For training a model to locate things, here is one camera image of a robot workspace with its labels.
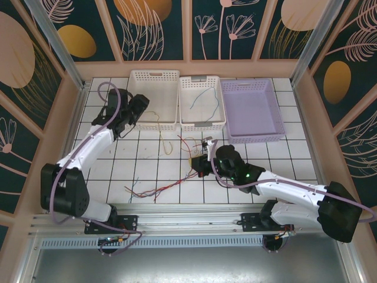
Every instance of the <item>white tile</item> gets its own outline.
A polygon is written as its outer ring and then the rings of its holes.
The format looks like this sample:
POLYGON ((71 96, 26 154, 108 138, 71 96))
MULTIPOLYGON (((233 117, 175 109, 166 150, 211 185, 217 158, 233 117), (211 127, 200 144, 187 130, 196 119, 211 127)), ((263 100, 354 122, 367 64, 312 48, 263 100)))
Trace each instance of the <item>white tile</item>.
POLYGON ((228 203, 228 192, 216 181, 204 182, 204 203, 228 203))
POLYGON ((297 107, 281 106, 280 112, 282 114, 283 122, 301 122, 297 107))
POLYGON ((180 203, 204 203, 203 181, 186 181, 181 184, 180 203))
POLYGON ((296 106, 295 95, 292 91, 277 91, 276 96, 279 106, 296 106))
POLYGON ((131 193, 124 186, 132 189, 132 181, 111 181, 107 203, 128 203, 131 193))
POLYGON ((87 188, 90 199, 106 203, 109 184, 110 181, 88 181, 87 188))
POLYGON ((309 158, 310 151, 306 140, 289 140, 289 151, 292 159, 309 158))
POLYGON ((252 165, 265 168, 268 171, 271 171, 269 159, 248 159, 247 162, 252 164, 252 165))
POLYGON ((289 159, 289 150, 286 140, 273 141, 267 143, 269 156, 271 159, 289 159))
POLYGON ((96 160, 90 168, 89 180, 110 180, 113 160, 96 160))
POLYGON ((247 143, 247 158, 248 159, 268 159, 266 143, 247 143))
POLYGON ((98 114, 100 113, 101 108, 102 107, 97 106, 85 107, 81 122, 93 122, 93 120, 97 118, 98 114))
POLYGON ((127 89, 127 84, 128 84, 128 78, 111 78, 111 82, 115 84, 117 88, 123 88, 127 89))
POLYGON ((181 158, 181 147, 179 140, 160 141, 160 159, 179 159, 181 158))
POLYGON ((140 140, 159 140, 159 131, 140 131, 140 140))
POLYGON ((162 131, 161 135, 164 140, 180 140, 181 128, 176 127, 175 131, 162 131))
POLYGON ((140 159, 136 162, 135 179, 156 180, 157 160, 140 159))
POLYGON ((135 159, 137 140, 118 140, 116 159, 135 159))
POLYGON ((98 157, 98 159, 114 159, 115 148, 117 147, 117 142, 112 143, 108 146, 98 157))
POLYGON ((284 123, 288 140, 305 140, 305 133, 301 123, 284 123))
POLYGON ((179 180, 179 166, 181 160, 159 160, 158 180, 179 180))
POLYGON ((244 193, 238 189, 228 189, 228 195, 229 203, 253 203, 252 195, 250 193, 244 193))
MULTIPOLYGON (((101 95, 104 99, 106 99, 107 92, 101 91, 101 95)), ((88 94, 88 100, 85 106, 101 106, 103 107, 105 105, 105 101, 101 99, 101 97, 98 95, 98 92, 96 91, 89 91, 88 94)))
POLYGON ((273 78, 272 80, 276 91, 292 91, 288 78, 273 78))
POLYGON ((158 159, 158 140, 139 140, 137 159, 158 159))
POLYGON ((188 137, 192 137, 195 140, 201 140, 201 132, 200 131, 182 131, 182 139, 186 139, 188 137))
POLYGON ((77 131, 77 140, 82 140, 86 135, 89 133, 90 127, 92 126, 91 123, 80 123, 80 127, 77 131))
POLYGON ((314 171, 313 162, 307 160, 292 160, 295 168, 296 178, 298 180, 316 180, 316 173, 314 171))
POLYGON ((247 160, 246 147, 244 143, 233 144, 234 149, 241 155, 243 160, 247 160))
POLYGON ((130 131, 130 130, 131 130, 130 128, 126 128, 124 131, 122 131, 122 133, 120 134, 119 139, 120 140, 137 140, 139 138, 140 131, 138 131, 138 130, 132 130, 132 131, 130 131))
POLYGON ((295 179, 293 172, 292 161, 290 159, 271 160, 271 171, 281 177, 295 179))
MULTIPOLYGON (((90 85, 90 91, 97 91, 98 86, 101 83, 106 82, 106 81, 110 81, 110 78, 93 78, 92 83, 90 85)), ((103 85, 101 87, 101 91, 107 91, 108 87, 109 87, 108 84, 107 85, 103 85)))
POLYGON ((203 138, 212 137, 213 139, 222 140, 223 131, 204 131, 202 132, 203 138))
MULTIPOLYGON (((158 181, 157 188, 170 185, 171 181, 158 181)), ((179 203, 179 185, 168 188, 160 193, 156 203, 179 203)))
MULTIPOLYGON (((135 193, 143 193, 149 190, 156 190, 156 181, 137 181, 134 185, 135 193)), ((154 203, 155 195, 147 196, 146 198, 136 198, 132 196, 131 203, 154 203)))
POLYGON ((111 180, 133 180, 135 160, 114 160, 111 180))
POLYGON ((266 203, 269 199, 276 199, 276 198, 269 198, 267 196, 253 195, 253 203, 266 203))

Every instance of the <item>flower illustration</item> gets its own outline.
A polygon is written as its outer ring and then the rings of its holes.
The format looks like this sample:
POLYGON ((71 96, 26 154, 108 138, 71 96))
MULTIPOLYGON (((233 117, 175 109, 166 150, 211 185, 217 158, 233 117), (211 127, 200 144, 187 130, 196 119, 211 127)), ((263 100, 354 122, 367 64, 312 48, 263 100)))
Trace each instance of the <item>flower illustration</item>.
POLYGON ((253 5, 258 3, 259 0, 246 0, 246 1, 241 1, 241 0, 220 0, 220 4, 225 7, 231 7, 231 6, 246 6, 246 5, 253 5))
POLYGON ((239 16, 235 22, 234 15, 226 17, 226 28, 230 38, 229 59, 232 58, 233 40, 255 36, 255 29, 252 29, 254 26, 252 18, 252 15, 248 17, 239 16))
POLYGON ((203 19, 201 18, 201 16, 195 17, 195 24, 196 24, 196 27, 199 30, 199 33, 200 33, 201 48, 203 49, 203 55, 204 55, 205 60, 207 59, 207 57, 206 57, 206 51, 204 50, 203 34, 208 33, 208 32, 217 31, 218 27, 217 27, 217 25, 215 25, 215 23, 216 22, 213 18, 213 15, 212 16, 204 16, 203 19))
POLYGON ((12 119, 9 120, 8 126, 3 117, 0 118, 0 152, 12 152, 12 143, 16 135, 17 124, 12 119))

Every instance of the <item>leaf illustration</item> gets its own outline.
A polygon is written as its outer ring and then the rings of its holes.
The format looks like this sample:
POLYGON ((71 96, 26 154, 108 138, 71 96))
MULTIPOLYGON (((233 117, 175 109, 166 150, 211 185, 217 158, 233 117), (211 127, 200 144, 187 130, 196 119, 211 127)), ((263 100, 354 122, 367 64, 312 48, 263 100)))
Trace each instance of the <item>leaf illustration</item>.
POLYGON ((377 51, 377 29, 372 31, 364 31, 360 29, 354 32, 347 41, 346 46, 337 48, 328 52, 331 53, 344 50, 348 61, 367 62, 377 51))
POLYGON ((159 60, 164 49, 164 34, 157 13, 151 11, 145 1, 144 10, 136 0, 130 0, 129 4, 119 0, 119 4, 122 12, 129 19, 123 21, 117 16, 123 30, 121 50, 125 59, 127 61, 159 60))
POLYGON ((74 10, 72 0, 41 0, 51 22, 62 24, 74 10))
POLYGON ((344 129, 338 140, 353 177, 377 175, 377 111, 363 123, 344 129))
POLYGON ((356 21, 364 31, 377 27, 377 0, 364 0, 356 21))

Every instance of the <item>purple plastic basket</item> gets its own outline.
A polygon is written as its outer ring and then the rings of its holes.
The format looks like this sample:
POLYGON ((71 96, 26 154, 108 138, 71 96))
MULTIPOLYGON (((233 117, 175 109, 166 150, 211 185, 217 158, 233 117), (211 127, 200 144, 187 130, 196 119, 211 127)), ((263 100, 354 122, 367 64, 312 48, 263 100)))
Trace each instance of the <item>purple plastic basket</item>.
POLYGON ((270 80, 224 80, 221 89, 229 143, 275 142, 285 135, 270 80))

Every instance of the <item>orange circle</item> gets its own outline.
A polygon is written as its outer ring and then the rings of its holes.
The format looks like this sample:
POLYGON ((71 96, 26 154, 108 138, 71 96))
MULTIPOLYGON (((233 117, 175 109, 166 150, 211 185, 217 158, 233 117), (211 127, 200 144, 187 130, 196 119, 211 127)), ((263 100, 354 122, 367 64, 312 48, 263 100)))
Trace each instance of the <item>orange circle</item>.
POLYGON ((119 13, 135 25, 153 25, 153 11, 162 22, 171 12, 171 0, 114 0, 119 13))

